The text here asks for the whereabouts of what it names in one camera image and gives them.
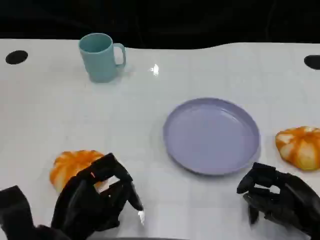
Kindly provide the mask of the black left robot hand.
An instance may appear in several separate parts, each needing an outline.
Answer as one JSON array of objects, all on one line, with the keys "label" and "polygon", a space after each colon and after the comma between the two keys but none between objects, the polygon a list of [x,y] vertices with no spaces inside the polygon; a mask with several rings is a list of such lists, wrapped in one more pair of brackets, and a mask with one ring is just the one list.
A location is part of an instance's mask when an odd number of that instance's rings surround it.
[{"label": "black left robot hand", "polygon": [[144,219],[131,175],[109,153],[70,178],[55,204],[51,227],[71,240],[85,240],[94,232],[117,228],[126,203]]}]

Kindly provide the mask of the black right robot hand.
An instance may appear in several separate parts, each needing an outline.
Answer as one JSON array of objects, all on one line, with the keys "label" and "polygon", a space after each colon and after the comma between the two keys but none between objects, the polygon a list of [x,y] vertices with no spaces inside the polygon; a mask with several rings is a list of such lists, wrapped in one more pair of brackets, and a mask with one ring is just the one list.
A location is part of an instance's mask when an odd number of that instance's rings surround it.
[{"label": "black right robot hand", "polygon": [[320,238],[320,197],[298,176],[255,162],[236,192],[248,203],[251,225],[263,213],[266,220]]}]

